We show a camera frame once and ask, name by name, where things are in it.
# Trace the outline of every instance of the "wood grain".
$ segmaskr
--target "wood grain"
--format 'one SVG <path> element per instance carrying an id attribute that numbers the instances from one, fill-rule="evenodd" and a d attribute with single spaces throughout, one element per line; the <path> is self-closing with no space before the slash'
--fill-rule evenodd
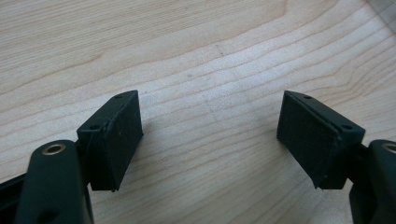
<path id="1" fill-rule="evenodd" d="M 396 139 L 396 35 L 366 1 L 0 3 L 0 181 L 112 95 L 145 136 L 96 223 L 351 223 L 276 140 L 284 90 Z"/>

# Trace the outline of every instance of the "small hole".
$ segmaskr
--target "small hole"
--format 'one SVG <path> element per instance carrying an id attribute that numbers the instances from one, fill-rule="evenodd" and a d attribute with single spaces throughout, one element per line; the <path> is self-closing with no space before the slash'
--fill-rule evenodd
<path id="1" fill-rule="evenodd" d="M 59 214 L 60 212 L 54 209 L 45 210 L 38 216 L 37 223 L 51 223 L 59 216 Z"/>
<path id="2" fill-rule="evenodd" d="M 395 144 L 390 144 L 390 143 L 385 143 L 382 145 L 385 149 L 387 149 L 390 152 L 396 153 L 396 145 Z"/>
<path id="3" fill-rule="evenodd" d="M 341 127 L 343 127 L 344 129 L 347 129 L 347 130 L 352 130 L 352 127 L 350 127 L 349 125 L 346 125 L 346 124 L 341 125 Z"/>
<path id="4" fill-rule="evenodd" d="M 46 156 L 51 156 L 62 152 L 66 146 L 64 144 L 54 144 L 52 146 L 46 147 L 43 150 L 43 154 Z"/>
<path id="5" fill-rule="evenodd" d="M 90 126 L 91 130 L 98 130 L 99 128 L 100 128 L 100 125 L 98 125 L 98 124 L 94 124 L 94 125 Z"/>

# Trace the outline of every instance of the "light wood table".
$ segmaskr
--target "light wood table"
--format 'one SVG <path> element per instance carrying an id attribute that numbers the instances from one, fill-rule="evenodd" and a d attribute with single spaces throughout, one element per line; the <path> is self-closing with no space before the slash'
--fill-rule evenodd
<path id="1" fill-rule="evenodd" d="M 112 95 L 145 136 L 96 223 L 351 223 L 276 140 L 284 90 L 396 139 L 396 35 L 366 1 L 2 1 L 0 181 Z"/>

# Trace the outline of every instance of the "wooden surface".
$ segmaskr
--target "wooden surface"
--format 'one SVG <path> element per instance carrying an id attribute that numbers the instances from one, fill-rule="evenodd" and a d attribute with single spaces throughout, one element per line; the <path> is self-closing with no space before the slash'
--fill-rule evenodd
<path id="1" fill-rule="evenodd" d="M 365 1 L 0 3 L 0 181 L 112 95 L 144 139 L 96 223 L 351 223 L 276 140 L 284 90 L 396 139 L 396 35 Z"/>

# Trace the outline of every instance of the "screw hole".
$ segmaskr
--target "screw hole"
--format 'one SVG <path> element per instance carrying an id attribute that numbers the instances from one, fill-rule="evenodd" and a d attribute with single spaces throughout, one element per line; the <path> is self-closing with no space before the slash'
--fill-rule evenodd
<path id="1" fill-rule="evenodd" d="M 390 152 L 396 153 L 396 145 L 395 144 L 390 144 L 390 143 L 385 143 L 382 145 L 385 149 L 387 149 Z"/>
<path id="2" fill-rule="evenodd" d="M 43 150 L 43 154 L 46 156 L 51 156 L 62 152 L 66 146 L 64 144 L 54 144 L 52 146 L 46 147 Z"/>
<path id="3" fill-rule="evenodd" d="M 352 130 L 352 127 L 350 127 L 349 125 L 346 125 L 346 124 L 341 125 L 341 127 L 343 127 L 344 129 L 347 129 L 347 130 Z"/>
<path id="4" fill-rule="evenodd" d="M 94 124 L 94 125 L 91 125 L 90 126 L 90 129 L 91 130 L 98 130 L 100 128 L 100 125 L 99 124 Z"/>
<path id="5" fill-rule="evenodd" d="M 51 223 L 58 217 L 60 212 L 58 210 L 54 209 L 48 209 L 40 213 L 40 215 L 37 218 L 37 223 L 40 224 L 45 224 L 45 223 Z"/>

